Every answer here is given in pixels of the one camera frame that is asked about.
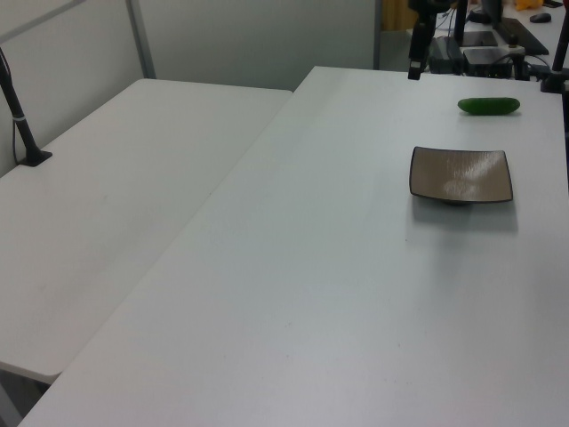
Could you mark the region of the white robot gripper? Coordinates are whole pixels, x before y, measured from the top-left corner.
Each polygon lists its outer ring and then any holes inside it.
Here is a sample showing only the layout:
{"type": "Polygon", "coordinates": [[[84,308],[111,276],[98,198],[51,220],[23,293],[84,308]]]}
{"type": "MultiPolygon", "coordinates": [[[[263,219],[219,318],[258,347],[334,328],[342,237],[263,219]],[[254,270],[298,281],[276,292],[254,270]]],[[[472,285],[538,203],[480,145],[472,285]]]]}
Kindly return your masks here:
{"type": "MultiPolygon", "coordinates": [[[[408,7],[418,14],[439,14],[450,8],[447,0],[408,0],[408,7]]],[[[413,27],[408,54],[408,78],[418,81],[426,67],[430,45],[430,26],[425,20],[418,19],[413,27]]]]}

